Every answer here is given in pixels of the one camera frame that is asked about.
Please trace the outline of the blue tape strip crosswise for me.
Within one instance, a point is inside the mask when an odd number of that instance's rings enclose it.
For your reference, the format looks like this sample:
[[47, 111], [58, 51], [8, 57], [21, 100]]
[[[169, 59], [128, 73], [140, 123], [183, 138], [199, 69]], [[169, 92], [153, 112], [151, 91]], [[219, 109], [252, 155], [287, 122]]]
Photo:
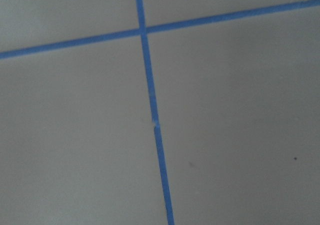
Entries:
[[[146, 27], [145, 30], [148, 34], [166, 32], [170, 30], [195, 27], [195, 26], [200, 26], [204, 24], [220, 23], [224, 21], [238, 20], [238, 19], [243, 19], [247, 17], [262, 16], [266, 14], [318, 7], [319, 5], [320, 5], [320, 0], [303, 0], [303, 1], [297, 1], [292, 3], [277, 4], [272, 6], [259, 7], [259, 8], [229, 12], [224, 14], [152, 25], [152, 26]], [[59, 42], [48, 43], [43, 45], [36, 45], [31, 47], [24, 47], [24, 48], [19, 48], [14, 50], [2, 51], [0, 53], [0, 58], [4, 60], [4, 59], [9, 59], [14, 57], [27, 56], [27, 55], [36, 54], [36, 53], [44, 53], [48, 51], [61, 50], [61, 49], [84, 46], [84, 45], [89, 45], [94, 43], [136, 37], [139, 35], [140, 35], [140, 29], [138, 28], [123, 30], [123, 31], [116, 31], [116, 32], [105, 33], [105, 34], [100, 34], [95, 36], [84, 37], [84, 38], [77, 38], [72, 40], [59, 41]]]

